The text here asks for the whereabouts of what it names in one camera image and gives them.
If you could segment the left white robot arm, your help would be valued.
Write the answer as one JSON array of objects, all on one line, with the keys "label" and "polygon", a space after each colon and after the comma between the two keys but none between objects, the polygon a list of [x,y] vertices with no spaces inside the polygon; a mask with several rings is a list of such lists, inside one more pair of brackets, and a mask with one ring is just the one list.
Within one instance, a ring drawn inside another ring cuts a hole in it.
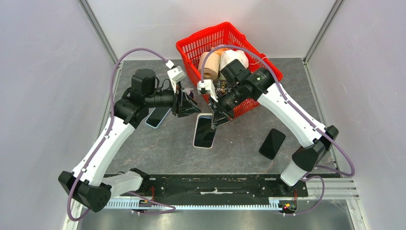
[{"label": "left white robot arm", "polygon": [[177,117],[201,111],[181,87],[180,82],[186,77],[184,70],[177,66],[168,70],[167,74],[169,87],[162,89],[153,70],[139,69],[135,72],[131,86],[115,102],[113,114],[88,154],[71,172],[63,171],[59,175],[58,181],[70,199],[99,212],[111,198],[130,191],[139,196],[149,192],[147,174],[140,170],[112,177],[104,175],[125,140],[148,116],[150,108],[170,108]]}]

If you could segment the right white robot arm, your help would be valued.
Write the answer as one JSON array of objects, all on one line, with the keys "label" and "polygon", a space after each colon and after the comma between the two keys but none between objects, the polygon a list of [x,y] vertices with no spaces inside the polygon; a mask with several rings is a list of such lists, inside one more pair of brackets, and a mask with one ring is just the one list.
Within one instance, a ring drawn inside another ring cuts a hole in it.
[{"label": "right white robot arm", "polygon": [[300,148],[292,155],[292,162],[276,183],[277,192],[289,196],[295,191],[297,182],[311,172],[330,150],[330,141],[337,138],[338,129],[335,126],[326,127],[311,117],[274,79],[273,72],[266,68],[251,72],[235,59],[222,68],[221,73],[232,88],[221,98],[211,99],[212,128],[232,121],[234,108],[246,99],[252,99],[276,115],[299,141]]}]

